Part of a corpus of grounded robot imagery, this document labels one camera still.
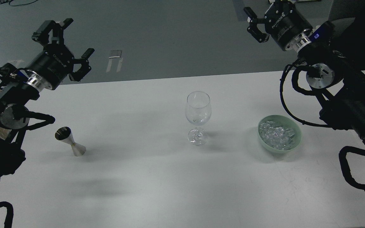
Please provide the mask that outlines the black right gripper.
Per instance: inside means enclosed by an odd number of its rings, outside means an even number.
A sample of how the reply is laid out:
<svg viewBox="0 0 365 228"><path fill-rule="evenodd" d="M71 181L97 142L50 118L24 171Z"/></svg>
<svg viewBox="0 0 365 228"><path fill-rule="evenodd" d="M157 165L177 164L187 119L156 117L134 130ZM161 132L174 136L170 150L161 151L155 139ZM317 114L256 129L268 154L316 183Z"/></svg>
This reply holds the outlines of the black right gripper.
<svg viewBox="0 0 365 228"><path fill-rule="evenodd" d="M259 43L267 42L270 35L283 51L290 50L296 37L312 32L312 25L296 9L296 3L297 0L273 0L265 12L265 18L258 18L250 7L245 6L249 23L247 32ZM258 24L265 24L266 33L260 31Z"/></svg>

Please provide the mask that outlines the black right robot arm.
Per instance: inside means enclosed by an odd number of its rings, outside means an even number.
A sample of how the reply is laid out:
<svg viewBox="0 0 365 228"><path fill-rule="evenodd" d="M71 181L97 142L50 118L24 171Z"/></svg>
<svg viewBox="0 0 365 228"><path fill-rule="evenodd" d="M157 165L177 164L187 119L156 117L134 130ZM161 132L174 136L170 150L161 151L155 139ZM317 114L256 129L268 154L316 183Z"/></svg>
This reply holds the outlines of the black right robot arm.
<svg viewBox="0 0 365 228"><path fill-rule="evenodd" d="M303 125L354 130L365 144L365 74L341 52L329 46L336 31L335 25L326 21L313 30L312 25L296 9L295 3L291 0L275 0L261 18L250 7L243 9L248 17L247 31L256 41L265 43L272 38L283 51L297 52L297 60L285 67L280 79L281 104L294 120ZM288 109L283 89L291 69L293 89L317 98L322 107L319 118L324 124L299 119ZM365 150L345 146L338 154L345 181L365 191L365 184L358 183L351 175L348 153L365 156Z"/></svg>

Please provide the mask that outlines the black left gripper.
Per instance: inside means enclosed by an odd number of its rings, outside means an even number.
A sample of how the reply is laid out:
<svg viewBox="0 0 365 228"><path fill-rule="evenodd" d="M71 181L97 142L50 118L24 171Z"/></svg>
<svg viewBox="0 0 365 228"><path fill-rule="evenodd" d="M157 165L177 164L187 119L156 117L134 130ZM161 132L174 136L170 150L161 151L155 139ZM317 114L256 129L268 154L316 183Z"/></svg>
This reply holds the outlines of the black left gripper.
<svg viewBox="0 0 365 228"><path fill-rule="evenodd" d="M72 18L62 22L46 20L33 32L32 40L45 47L25 68L29 76L26 84L37 91L57 89L68 74L70 81L80 82L91 71L89 58L95 49L88 48L81 58L74 59L64 43L64 30L73 21ZM80 68L72 72L74 65L80 65Z"/></svg>

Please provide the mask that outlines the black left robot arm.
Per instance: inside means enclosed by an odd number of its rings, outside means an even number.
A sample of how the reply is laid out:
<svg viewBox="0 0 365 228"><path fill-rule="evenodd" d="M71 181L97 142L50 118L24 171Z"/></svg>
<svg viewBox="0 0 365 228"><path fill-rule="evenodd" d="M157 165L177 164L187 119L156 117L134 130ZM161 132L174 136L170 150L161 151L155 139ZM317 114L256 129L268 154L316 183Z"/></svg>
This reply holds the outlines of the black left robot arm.
<svg viewBox="0 0 365 228"><path fill-rule="evenodd" d="M0 67L0 179L26 160L21 148L26 132L55 122L51 115L30 111L26 103L37 100L43 89L57 89L65 77L80 82L91 71L88 59L94 49L75 58L64 43L64 30L72 22L45 21L32 35L42 52L25 68L10 63Z"/></svg>

